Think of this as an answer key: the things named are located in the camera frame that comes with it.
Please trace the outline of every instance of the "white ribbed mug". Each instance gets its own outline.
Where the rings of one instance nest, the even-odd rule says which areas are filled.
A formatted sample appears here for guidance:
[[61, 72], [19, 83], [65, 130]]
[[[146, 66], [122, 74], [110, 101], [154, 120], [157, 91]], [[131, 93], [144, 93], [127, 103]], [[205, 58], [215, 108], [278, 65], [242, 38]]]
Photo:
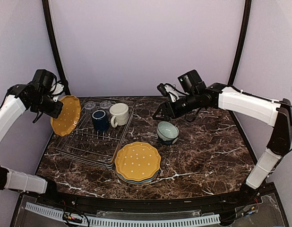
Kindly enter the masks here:
[[117, 127], [118, 125], [125, 125], [129, 119], [129, 108], [125, 103], [117, 103], [110, 107], [109, 112], [112, 115], [110, 120], [112, 127]]

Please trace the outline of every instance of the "dark blue mug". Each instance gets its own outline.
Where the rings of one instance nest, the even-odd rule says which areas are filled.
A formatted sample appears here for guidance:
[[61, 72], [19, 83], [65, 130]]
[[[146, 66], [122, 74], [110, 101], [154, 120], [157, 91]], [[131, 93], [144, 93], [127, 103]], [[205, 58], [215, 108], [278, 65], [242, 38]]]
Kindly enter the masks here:
[[94, 129], [99, 132], [105, 132], [109, 129], [107, 113], [103, 110], [97, 110], [92, 114]]

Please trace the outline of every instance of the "table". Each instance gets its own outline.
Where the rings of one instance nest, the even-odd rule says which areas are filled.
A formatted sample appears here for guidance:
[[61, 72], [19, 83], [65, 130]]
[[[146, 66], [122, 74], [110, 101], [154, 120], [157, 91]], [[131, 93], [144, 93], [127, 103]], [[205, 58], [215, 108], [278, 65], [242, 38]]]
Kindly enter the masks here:
[[54, 149], [57, 135], [51, 137], [37, 174], [54, 180], [60, 192], [110, 199], [156, 200], [237, 191], [254, 167], [228, 111], [209, 108], [200, 111], [192, 123], [183, 117], [173, 120], [180, 131], [179, 139], [172, 146], [164, 146], [157, 140], [158, 121], [152, 119], [152, 114], [166, 99], [154, 96], [117, 99], [136, 103], [123, 145], [148, 142], [162, 157], [161, 171], [155, 181], [148, 185], [131, 185], [120, 180], [114, 169], [69, 160]]

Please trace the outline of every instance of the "white cable tray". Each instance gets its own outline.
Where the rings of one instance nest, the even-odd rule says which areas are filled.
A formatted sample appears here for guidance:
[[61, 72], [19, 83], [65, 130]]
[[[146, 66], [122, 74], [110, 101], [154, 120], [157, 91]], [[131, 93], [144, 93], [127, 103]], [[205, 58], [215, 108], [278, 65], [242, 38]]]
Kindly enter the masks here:
[[[34, 203], [27, 202], [26, 210], [33, 213], [42, 215], [44, 217], [63, 221], [63, 210], [58, 208], [48, 208]], [[96, 218], [87, 215], [90, 222], [90, 227], [198, 227], [198, 226], [209, 226], [220, 223], [219, 214], [209, 215], [205, 217], [197, 218], [185, 218], [185, 219], [175, 219], [175, 220], [119, 220], [119, 219], [106, 219], [106, 218]], [[87, 226], [87, 221], [84, 218], [81, 226]]]

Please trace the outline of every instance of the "yellow polka dot plate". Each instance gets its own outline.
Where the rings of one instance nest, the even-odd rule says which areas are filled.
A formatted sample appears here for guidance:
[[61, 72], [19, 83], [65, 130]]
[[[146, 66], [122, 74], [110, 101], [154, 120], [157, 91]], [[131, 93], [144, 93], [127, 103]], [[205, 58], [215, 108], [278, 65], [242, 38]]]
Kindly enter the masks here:
[[75, 129], [80, 119], [81, 105], [75, 96], [64, 96], [60, 101], [63, 103], [62, 111], [58, 118], [51, 118], [51, 125], [57, 135], [66, 136]]
[[133, 184], [149, 183], [160, 170], [161, 156], [149, 143], [124, 146], [114, 161], [120, 179]]

